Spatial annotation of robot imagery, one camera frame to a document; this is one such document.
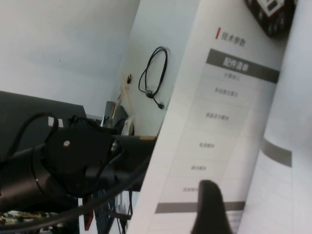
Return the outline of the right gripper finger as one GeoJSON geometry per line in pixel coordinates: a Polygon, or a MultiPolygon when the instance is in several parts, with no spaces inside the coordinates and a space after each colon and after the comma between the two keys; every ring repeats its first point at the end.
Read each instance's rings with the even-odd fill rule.
{"type": "Polygon", "coordinates": [[[198,188],[197,215],[191,233],[231,234],[221,190],[211,180],[202,180],[198,188]]]}

